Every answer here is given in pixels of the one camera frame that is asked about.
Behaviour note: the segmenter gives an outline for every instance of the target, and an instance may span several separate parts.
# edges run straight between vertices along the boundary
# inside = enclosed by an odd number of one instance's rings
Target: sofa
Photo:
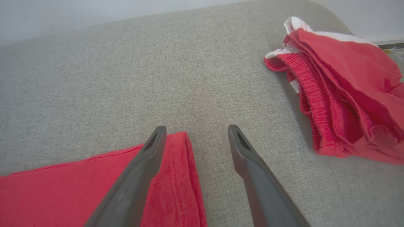
[[[350,34],[314,2],[258,0],[0,47],[0,175],[141,144],[165,125],[190,137],[208,226],[252,226],[236,124],[313,227],[404,226],[404,166],[316,154],[286,75],[265,66],[290,16]]]

